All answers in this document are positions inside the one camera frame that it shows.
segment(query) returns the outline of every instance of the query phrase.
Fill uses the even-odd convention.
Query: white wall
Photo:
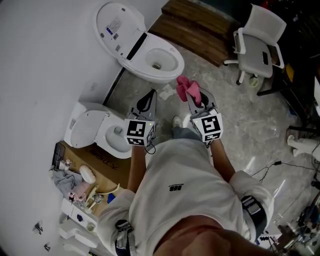
[[[166,0],[131,0],[157,19]],[[102,102],[121,67],[95,39],[97,0],[0,4],[0,246],[10,256],[48,255],[62,196],[50,181],[56,142],[75,102]],[[43,221],[43,235],[32,227]]]

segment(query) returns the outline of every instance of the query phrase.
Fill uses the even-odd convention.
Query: white toilet
[[[94,16],[93,27],[102,47],[137,77],[166,84],[184,70],[185,62],[178,50],[146,32],[145,18],[128,3],[103,4]]]
[[[130,158],[132,147],[124,138],[124,119],[101,104],[77,102],[68,122],[64,141],[74,148],[96,143],[116,158]]]

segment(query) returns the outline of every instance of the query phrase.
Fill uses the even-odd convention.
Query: shoe
[[[182,128],[182,119],[175,115],[172,119],[172,127],[180,127]]]

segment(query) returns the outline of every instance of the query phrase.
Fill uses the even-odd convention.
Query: white cloth
[[[137,193],[123,191],[101,213],[97,234],[116,255],[115,224],[126,219],[134,228],[137,254],[152,256],[172,226],[188,216],[203,215],[250,239],[240,201],[247,195],[261,203],[268,225],[274,199],[259,181],[238,171],[227,183],[210,164],[202,142],[169,140],[157,145],[154,155],[148,155],[147,171]]]

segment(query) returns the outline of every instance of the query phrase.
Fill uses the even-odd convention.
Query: office chair
[[[236,81],[240,85],[245,73],[270,78],[273,67],[284,68],[284,60],[277,44],[285,31],[286,23],[272,11],[252,4],[252,10],[244,27],[233,32],[235,51],[238,59],[228,59],[223,65],[239,64],[241,75]],[[274,46],[279,58],[279,65],[273,64],[269,46]]]

